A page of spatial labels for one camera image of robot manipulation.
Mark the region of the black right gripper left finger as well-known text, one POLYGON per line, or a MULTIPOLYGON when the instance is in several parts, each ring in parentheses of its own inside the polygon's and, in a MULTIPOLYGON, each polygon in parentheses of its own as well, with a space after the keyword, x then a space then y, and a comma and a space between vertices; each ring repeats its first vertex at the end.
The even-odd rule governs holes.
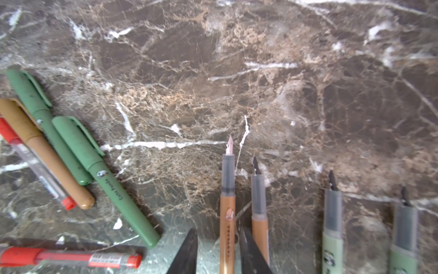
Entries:
POLYGON ((195 274, 197 268, 198 234, 196 228, 187 233, 167 274, 195 274))

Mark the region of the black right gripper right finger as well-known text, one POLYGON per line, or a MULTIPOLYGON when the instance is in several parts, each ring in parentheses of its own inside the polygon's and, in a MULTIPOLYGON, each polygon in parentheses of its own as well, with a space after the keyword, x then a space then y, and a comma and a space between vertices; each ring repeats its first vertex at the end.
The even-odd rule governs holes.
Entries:
POLYGON ((243 274, 272 274, 249 228, 240 228, 239 243, 243 274))

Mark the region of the green pen long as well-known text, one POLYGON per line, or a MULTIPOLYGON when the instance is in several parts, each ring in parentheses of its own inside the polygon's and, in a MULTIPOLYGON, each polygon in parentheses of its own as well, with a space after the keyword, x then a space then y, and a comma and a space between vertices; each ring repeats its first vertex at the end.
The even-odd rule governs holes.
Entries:
POLYGON ((43 133, 48 138, 50 144, 58 153, 66 167, 72 173, 75 180, 81 185, 86 186, 94 180, 92 176, 81 165, 72 150, 60 136, 54 127, 51 108, 52 103, 45 95, 44 90, 38 81, 28 72, 9 68, 6 76, 18 95, 19 99, 26 107, 30 115, 42 128, 43 133))

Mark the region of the brown pen cluster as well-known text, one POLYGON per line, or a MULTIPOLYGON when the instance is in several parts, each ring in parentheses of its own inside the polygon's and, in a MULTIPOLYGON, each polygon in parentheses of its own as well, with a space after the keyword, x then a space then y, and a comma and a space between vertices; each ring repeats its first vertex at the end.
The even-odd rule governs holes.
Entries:
POLYGON ((95 198, 85 187, 76 182, 44 136, 39 124, 18 99, 2 98, 1 116, 82 210, 88 210, 95 204, 95 198))

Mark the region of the green pen short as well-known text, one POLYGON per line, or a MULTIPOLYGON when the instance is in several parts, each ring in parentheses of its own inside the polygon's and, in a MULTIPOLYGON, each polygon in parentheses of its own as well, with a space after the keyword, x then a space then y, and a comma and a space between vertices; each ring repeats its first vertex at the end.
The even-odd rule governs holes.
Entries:
POLYGON ((146 247, 154 248, 160 240, 159 234, 108 168, 103 159, 105 153, 90 132, 73 116, 56 116, 52 124, 146 247))

